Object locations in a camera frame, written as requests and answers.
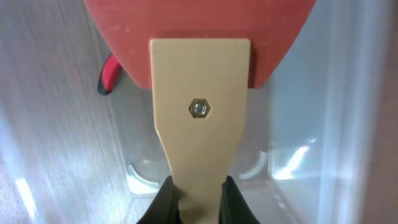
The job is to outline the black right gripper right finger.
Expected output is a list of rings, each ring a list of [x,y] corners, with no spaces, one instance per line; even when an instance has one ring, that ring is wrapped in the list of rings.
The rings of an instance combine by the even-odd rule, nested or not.
[[[260,224],[253,215],[234,179],[227,176],[222,184],[219,224]]]

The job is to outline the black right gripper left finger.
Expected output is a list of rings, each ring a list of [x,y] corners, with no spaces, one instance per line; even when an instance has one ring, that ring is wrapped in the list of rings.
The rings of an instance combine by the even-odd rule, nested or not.
[[[172,176],[168,176],[137,224],[181,224],[177,190]]]

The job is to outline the red black cutting pliers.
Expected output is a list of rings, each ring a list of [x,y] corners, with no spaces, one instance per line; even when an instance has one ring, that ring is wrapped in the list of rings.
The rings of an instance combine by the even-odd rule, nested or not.
[[[116,78],[121,69],[122,66],[117,58],[113,54],[110,54],[105,60],[99,75],[97,92],[100,95],[104,96],[112,92]]]

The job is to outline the orange scraper wooden handle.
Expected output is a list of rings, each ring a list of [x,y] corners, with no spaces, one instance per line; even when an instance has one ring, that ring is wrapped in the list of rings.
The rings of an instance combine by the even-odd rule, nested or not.
[[[218,223],[222,184],[244,132],[248,90],[291,48],[314,0],[85,0],[154,127],[182,223]]]

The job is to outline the clear plastic container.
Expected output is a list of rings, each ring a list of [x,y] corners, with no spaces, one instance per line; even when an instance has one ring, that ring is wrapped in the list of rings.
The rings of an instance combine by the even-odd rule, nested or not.
[[[135,223],[170,174],[152,95],[81,1],[1,2],[1,222]],[[317,1],[248,92],[230,175],[261,223],[397,222],[397,2]]]

